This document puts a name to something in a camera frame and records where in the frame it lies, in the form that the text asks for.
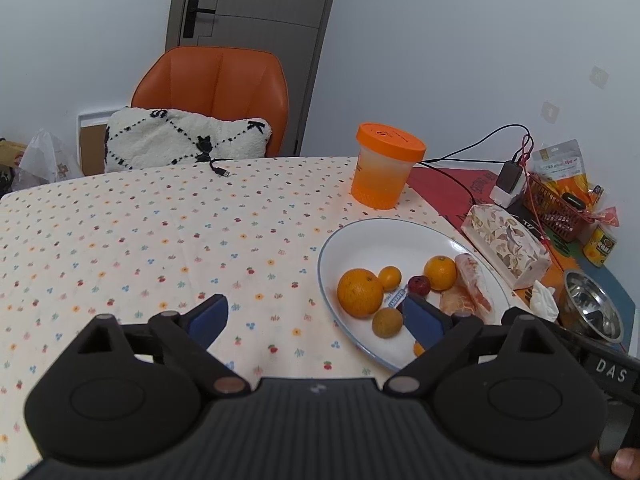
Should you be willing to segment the person's right hand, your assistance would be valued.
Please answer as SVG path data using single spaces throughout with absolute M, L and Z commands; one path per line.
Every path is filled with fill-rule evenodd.
M 612 458 L 611 463 L 605 463 L 595 448 L 591 458 L 598 464 L 612 472 L 614 476 L 625 480 L 640 478 L 640 450 L 638 448 L 621 448 Z

